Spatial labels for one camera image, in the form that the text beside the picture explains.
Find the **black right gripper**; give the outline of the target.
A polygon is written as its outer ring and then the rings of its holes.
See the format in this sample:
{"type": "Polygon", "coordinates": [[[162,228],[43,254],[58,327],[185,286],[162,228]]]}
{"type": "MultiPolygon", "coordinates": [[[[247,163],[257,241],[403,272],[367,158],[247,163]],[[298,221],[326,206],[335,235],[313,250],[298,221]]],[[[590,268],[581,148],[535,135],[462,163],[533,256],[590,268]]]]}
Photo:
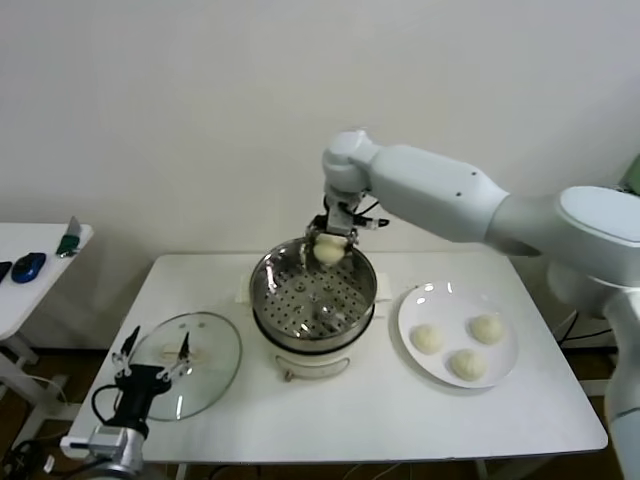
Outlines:
{"type": "Polygon", "coordinates": [[[359,243],[359,232],[354,227],[354,212],[361,202],[359,193],[326,192],[325,203],[327,220],[324,222],[310,222],[304,234],[305,243],[309,250],[316,245],[320,234],[347,235],[344,253],[350,255],[359,243]]]}

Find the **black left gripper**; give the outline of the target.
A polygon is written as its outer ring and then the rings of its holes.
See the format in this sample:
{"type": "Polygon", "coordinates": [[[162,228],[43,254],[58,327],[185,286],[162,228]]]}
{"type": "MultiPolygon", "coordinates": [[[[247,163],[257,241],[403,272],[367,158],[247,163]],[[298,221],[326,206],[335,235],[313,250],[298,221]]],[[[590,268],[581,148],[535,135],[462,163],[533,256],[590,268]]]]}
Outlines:
{"type": "Polygon", "coordinates": [[[134,364],[130,357],[140,327],[125,339],[119,351],[111,355],[115,369],[116,386],[121,398],[113,416],[114,426],[145,426],[156,396],[166,392],[166,382],[183,377],[191,369],[189,333],[186,333],[176,361],[169,367],[134,364]]]}

